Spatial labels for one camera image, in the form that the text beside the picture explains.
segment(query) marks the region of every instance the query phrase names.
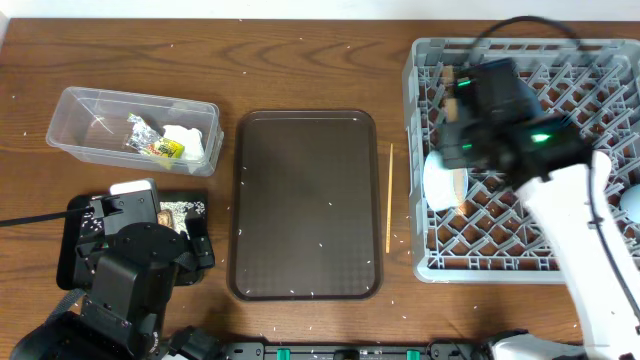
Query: wood grain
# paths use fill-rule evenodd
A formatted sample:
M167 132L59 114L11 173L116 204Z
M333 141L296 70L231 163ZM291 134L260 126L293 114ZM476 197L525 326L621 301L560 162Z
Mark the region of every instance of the wood grain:
M577 317L563 286L424 284L413 275L407 255L402 67L419 37L473 36L490 24L14 19L0 53L0 218L58 211L77 194L144 177L154 177L161 189L208 189L218 266L203 283L174 290L166 334L196 325L224 340L262 333L272 342L415 343L481 339L519 327L551 340L577 341ZM640 37L633 23L574 27L584 37ZM502 35L557 34L524 24ZM197 178L92 165L49 147L48 124L68 86L218 104L226 137L215 174ZM225 281L228 262L222 260L228 251L236 123L258 109L347 108L362 109L376 122L381 199L386 199L389 144L396 145L391 233L397 237L384 256L382 289L366 301L234 299ZM384 200L381 206L386 207ZM0 229L0 358L7 358L63 295L55 284L62 224Z

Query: green tape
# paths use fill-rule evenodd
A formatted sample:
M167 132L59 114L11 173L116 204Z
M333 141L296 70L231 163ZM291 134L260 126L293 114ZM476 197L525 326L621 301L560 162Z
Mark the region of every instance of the green tape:
M289 360L291 359L291 350L289 349L278 349L278 355L276 356L277 360Z
M420 351L407 350L407 360L420 360Z

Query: dark brown tray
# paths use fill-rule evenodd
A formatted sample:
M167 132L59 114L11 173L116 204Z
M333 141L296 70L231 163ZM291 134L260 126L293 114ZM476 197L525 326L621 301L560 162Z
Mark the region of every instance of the dark brown tray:
M365 299L382 282L375 124L259 111L236 132L228 284L243 300Z

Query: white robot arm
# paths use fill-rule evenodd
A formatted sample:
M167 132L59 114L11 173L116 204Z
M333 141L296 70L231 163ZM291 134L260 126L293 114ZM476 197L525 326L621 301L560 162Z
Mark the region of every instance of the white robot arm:
M640 359L640 273L603 192L611 160L594 152L592 170L583 164L558 169L550 173L550 181L534 178L521 186L517 195L556 255L576 305L588 358L619 359L627 355ZM590 201L594 202L596 216L602 219L600 233ZM499 360L548 359L567 354L570 348L574 347L525 335L496 343L492 352Z

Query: wooden stick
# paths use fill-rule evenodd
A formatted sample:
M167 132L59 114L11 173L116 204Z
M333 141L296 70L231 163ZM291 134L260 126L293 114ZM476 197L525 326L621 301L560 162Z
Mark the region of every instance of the wooden stick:
M389 150L389 190L387 191L387 254L391 250L391 189L393 188L393 143Z

